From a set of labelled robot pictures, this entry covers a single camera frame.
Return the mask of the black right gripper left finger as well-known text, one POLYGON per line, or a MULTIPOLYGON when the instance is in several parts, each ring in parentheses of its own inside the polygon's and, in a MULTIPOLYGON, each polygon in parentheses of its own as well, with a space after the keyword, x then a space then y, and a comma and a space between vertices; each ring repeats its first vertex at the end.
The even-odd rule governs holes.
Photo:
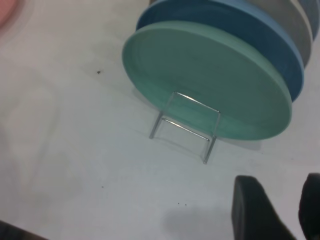
POLYGON ((231 221, 235 240, 294 240, 263 186, 253 176, 234 180, 231 221))

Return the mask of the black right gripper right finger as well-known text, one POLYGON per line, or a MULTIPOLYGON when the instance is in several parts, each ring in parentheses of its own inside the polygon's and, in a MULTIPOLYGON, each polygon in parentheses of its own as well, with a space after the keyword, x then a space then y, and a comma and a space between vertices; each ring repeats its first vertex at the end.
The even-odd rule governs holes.
POLYGON ((320 174, 310 173, 303 184, 298 219, 307 240, 320 239, 320 174))

